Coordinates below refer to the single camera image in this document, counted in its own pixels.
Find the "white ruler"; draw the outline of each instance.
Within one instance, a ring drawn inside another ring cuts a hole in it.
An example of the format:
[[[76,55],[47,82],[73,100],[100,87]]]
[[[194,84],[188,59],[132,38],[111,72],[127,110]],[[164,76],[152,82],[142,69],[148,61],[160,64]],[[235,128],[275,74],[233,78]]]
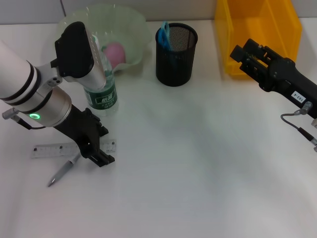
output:
[[[100,141],[100,149],[106,154],[115,153],[116,140],[103,140]],[[48,145],[35,145],[33,147],[31,158],[51,158],[60,156],[75,156],[79,152],[79,148],[75,142],[71,143],[59,143]]]

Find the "water bottle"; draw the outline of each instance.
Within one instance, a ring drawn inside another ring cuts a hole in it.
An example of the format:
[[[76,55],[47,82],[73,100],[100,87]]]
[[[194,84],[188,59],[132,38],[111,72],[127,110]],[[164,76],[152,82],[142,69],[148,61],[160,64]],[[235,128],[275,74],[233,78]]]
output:
[[[108,116],[117,111],[117,91],[111,64],[103,52],[99,52],[100,59],[106,76],[106,85],[102,90],[92,91],[84,88],[91,111],[97,116]]]

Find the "bowl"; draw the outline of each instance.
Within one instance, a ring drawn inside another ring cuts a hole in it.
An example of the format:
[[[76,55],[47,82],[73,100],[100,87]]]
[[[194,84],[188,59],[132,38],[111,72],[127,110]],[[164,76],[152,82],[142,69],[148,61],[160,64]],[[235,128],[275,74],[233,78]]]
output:
[[[97,36],[100,48],[112,42],[124,47],[126,63],[118,64],[114,72],[140,63],[145,46],[152,40],[145,17],[130,7],[101,3],[75,11],[59,22],[57,38],[76,21],[83,22]]]

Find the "yellow plastic container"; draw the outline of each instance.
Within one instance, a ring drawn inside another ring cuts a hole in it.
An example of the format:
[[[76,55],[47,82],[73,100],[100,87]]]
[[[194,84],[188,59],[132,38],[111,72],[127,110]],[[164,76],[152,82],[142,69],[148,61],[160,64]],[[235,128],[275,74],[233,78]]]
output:
[[[225,72],[230,75],[244,74],[230,54],[249,38],[296,60],[302,25],[291,0],[218,0],[215,25]]]

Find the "black mesh pen holder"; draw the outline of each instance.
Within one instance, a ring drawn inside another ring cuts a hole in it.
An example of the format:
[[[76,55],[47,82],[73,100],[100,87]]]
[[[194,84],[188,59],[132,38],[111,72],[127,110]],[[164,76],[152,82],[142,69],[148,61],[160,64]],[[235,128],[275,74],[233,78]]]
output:
[[[196,31],[182,23],[170,23],[170,44],[172,50],[157,42],[156,75],[158,80],[171,87],[181,86],[192,76],[195,47],[198,40]]]

